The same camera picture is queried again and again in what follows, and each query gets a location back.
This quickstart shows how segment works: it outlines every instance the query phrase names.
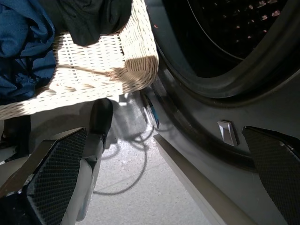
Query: black plastic part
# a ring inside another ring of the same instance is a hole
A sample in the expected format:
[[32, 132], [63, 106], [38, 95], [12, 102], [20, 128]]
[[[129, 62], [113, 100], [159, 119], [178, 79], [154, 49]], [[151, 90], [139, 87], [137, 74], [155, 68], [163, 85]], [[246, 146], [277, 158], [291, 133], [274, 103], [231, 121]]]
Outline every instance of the black plastic part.
[[289, 225], [300, 224], [300, 141], [256, 127], [243, 135], [269, 196]]
[[112, 120], [112, 102], [107, 98], [96, 100], [90, 114], [90, 133], [107, 136]]
[[16, 154], [7, 161], [29, 155], [29, 136], [31, 132], [30, 116], [15, 117], [4, 120], [0, 148], [16, 146]]

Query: washing machine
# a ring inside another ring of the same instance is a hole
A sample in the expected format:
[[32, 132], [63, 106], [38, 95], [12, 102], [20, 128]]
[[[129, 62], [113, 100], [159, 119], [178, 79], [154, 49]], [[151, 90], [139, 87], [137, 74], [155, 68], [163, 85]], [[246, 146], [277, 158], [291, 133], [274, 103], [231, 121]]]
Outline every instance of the washing machine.
[[254, 224], [300, 224], [300, 1], [146, 4], [160, 140]]

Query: wicker laundry basket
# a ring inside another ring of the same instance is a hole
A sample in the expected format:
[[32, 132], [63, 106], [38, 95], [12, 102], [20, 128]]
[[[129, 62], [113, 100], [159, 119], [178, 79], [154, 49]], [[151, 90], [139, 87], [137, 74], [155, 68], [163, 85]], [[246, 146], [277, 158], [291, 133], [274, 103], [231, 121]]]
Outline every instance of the wicker laundry basket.
[[88, 47], [69, 34], [56, 38], [57, 67], [50, 83], [26, 101], [0, 106], [0, 120], [140, 90], [158, 70], [158, 54], [144, 0], [133, 0], [132, 15], [117, 34]]

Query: tile floor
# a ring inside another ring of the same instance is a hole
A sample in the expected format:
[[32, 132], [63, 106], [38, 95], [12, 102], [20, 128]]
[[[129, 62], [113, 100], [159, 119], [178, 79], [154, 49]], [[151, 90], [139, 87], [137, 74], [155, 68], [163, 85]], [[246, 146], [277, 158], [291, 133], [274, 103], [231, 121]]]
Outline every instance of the tile floor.
[[[114, 118], [86, 218], [78, 225], [209, 225], [160, 156], [139, 93], [114, 101]], [[87, 127], [92, 103], [33, 115], [31, 149], [55, 133]]]

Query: black fabric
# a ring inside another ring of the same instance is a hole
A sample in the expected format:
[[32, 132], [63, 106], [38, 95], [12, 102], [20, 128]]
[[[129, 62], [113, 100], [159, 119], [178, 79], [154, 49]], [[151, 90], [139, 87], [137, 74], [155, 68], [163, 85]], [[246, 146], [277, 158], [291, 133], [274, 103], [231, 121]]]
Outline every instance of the black fabric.
[[73, 42], [87, 46], [101, 34], [117, 32], [131, 15], [131, 0], [39, 0], [56, 34], [69, 31]]

